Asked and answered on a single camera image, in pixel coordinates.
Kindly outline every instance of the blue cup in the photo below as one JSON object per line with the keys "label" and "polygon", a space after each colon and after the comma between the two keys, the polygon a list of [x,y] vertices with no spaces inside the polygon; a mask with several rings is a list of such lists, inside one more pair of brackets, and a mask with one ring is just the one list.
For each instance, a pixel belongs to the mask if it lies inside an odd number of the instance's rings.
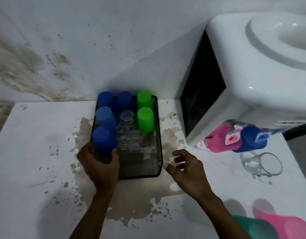
{"label": "blue cup", "polygon": [[135,102],[132,100],[132,95],[130,92],[124,91],[118,95],[118,105],[120,112],[125,110],[135,111]]}
{"label": "blue cup", "polygon": [[241,153],[266,147],[267,140],[256,142],[256,137],[260,132],[261,129],[255,126],[247,126],[243,128],[243,130],[240,132],[240,137],[243,141],[243,144],[238,149],[233,150],[233,152]]}
{"label": "blue cup", "polygon": [[92,133],[92,142],[98,152],[109,154],[118,146],[118,141],[106,127],[95,128]]}
{"label": "blue cup", "polygon": [[118,122],[109,107],[103,106],[97,109],[95,112],[95,122],[99,126],[106,127],[112,134],[116,134]]}
{"label": "blue cup", "polygon": [[113,95],[110,92],[105,91],[100,93],[97,97],[97,102],[100,106],[109,107],[115,116],[119,115],[118,104],[116,104],[115,100],[113,99]]}

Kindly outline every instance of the hand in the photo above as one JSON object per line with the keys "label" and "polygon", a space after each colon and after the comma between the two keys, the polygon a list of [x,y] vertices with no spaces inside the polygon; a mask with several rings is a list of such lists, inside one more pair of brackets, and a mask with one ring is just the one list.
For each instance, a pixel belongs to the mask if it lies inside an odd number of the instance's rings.
{"label": "hand", "polygon": [[175,163],[185,163],[177,165],[176,168],[166,163],[164,168],[185,193],[196,201],[216,197],[207,181],[203,163],[200,160],[185,149],[176,150],[172,155],[178,156],[174,159]]}
{"label": "hand", "polygon": [[109,164],[96,160],[90,153],[90,143],[83,146],[77,154],[86,174],[96,187],[97,193],[110,193],[113,195],[118,182],[120,159],[116,149],[112,150],[112,161]]}

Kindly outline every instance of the forearm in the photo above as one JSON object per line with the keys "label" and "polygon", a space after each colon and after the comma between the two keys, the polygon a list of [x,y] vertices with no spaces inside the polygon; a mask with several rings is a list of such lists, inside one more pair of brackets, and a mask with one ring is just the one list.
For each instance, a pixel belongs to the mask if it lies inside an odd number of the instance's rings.
{"label": "forearm", "polygon": [[93,196],[92,203],[69,239],[99,239],[113,193]]}
{"label": "forearm", "polygon": [[197,202],[211,220],[220,239],[251,239],[219,197],[214,195],[211,198],[200,198]]}

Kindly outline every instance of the tray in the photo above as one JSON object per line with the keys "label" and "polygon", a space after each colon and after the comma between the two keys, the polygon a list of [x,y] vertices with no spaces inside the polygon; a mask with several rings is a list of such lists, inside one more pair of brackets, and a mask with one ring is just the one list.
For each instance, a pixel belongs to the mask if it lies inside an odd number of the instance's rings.
{"label": "tray", "polygon": [[[133,96],[132,99],[136,102],[136,96]],[[152,96],[152,103],[155,131],[144,134],[135,128],[116,135],[120,155],[119,180],[157,177],[161,173],[163,156],[156,96]],[[97,127],[94,118],[92,132]],[[94,147],[91,152],[97,160],[110,163],[111,157],[97,153]]]}

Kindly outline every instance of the table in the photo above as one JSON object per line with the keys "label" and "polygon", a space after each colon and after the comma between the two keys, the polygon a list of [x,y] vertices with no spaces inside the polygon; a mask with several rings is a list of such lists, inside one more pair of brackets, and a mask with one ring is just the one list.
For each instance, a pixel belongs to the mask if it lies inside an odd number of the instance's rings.
{"label": "table", "polygon": [[[185,142],[179,100],[159,100],[164,162],[185,148],[203,162],[232,214],[258,211],[306,221],[306,180],[283,136],[265,149],[283,164],[272,184],[253,178],[240,154]],[[95,101],[17,103],[0,133],[0,239],[68,238],[90,205],[94,185],[76,159],[89,140]],[[119,181],[101,238],[218,238],[199,205],[162,169],[156,178]]]}

